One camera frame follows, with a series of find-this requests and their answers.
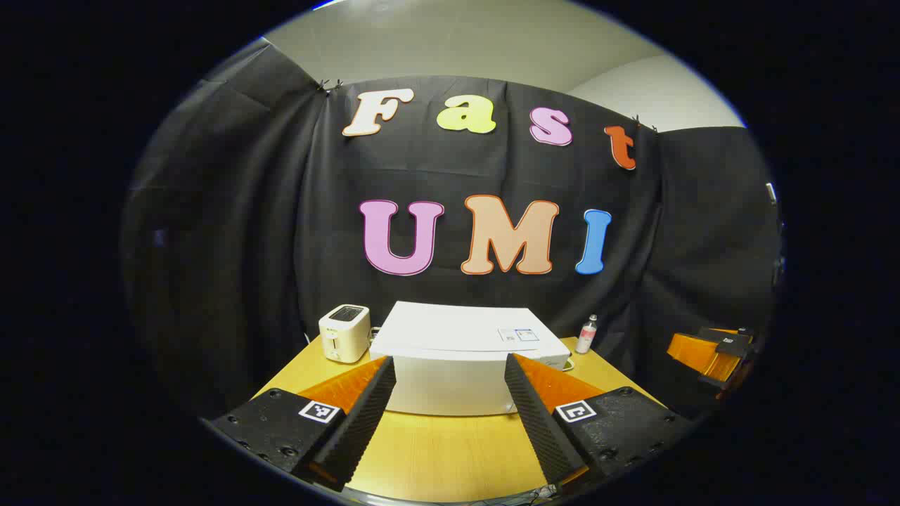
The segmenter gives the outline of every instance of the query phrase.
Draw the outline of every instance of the small bottle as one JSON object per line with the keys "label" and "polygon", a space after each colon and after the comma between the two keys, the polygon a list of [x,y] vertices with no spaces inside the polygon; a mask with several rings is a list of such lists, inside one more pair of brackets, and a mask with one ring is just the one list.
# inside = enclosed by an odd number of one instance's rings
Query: small bottle
{"label": "small bottle", "polygon": [[581,327],[581,335],[578,337],[578,345],[575,346],[575,352],[582,355],[588,353],[590,343],[597,334],[597,315],[591,314],[588,322]]}

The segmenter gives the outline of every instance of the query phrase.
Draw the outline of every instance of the toaster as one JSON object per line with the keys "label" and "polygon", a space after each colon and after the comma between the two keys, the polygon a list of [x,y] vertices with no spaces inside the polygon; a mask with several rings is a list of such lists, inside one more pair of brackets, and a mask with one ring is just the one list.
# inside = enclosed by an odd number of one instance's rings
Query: toaster
{"label": "toaster", "polygon": [[369,348],[369,308],[341,304],[319,320],[319,340],[325,358],[353,364]]}

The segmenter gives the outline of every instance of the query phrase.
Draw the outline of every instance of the peach letter m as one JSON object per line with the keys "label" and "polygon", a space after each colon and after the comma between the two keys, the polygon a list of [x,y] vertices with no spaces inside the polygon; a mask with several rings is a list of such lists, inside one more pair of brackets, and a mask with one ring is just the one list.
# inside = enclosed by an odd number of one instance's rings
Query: peach letter m
{"label": "peach letter m", "polygon": [[503,201],[495,195],[472,195],[465,199],[465,207],[472,211],[472,246],[469,259],[463,262],[463,272],[471,275],[488,274],[494,264],[488,260],[488,250],[500,270],[512,268],[522,250],[516,270],[522,274],[546,274],[553,268],[550,262],[550,236],[559,206],[546,200],[528,205],[514,228]]}

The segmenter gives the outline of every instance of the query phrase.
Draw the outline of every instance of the white appliance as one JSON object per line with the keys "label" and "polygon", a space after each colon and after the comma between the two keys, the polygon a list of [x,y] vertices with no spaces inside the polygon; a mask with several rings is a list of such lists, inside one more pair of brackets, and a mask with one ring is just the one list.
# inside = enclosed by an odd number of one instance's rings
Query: white appliance
{"label": "white appliance", "polygon": [[472,416],[516,411],[503,379],[510,352],[558,370],[570,355],[525,308],[397,302],[369,356],[393,357],[388,410]]}
{"label": "white appliance", "polygon": [[319,340],[325,358],[353,364],[369,348],[369,308],[341,304],[319,320]]}

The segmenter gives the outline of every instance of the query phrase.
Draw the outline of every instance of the table surface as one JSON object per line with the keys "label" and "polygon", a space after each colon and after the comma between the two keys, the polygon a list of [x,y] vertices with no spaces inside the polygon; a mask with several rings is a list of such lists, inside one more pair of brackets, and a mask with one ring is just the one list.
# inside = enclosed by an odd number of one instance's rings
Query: table surface
{"label": "table surface", "polygon": [[[594,351],[574,353],[576,338],[560,340],[575,364],[566,374],[603,391],[631,386],[653,398]],[[296,393],[368,361],[368,351],[354,364],[328,360],[315,338],[256,395],[270,388]],[[426,502],[493,499],[544,485],[517,413],[430,416],[394,411],[384,412],[353,480],[346,484],[382,497]]]}

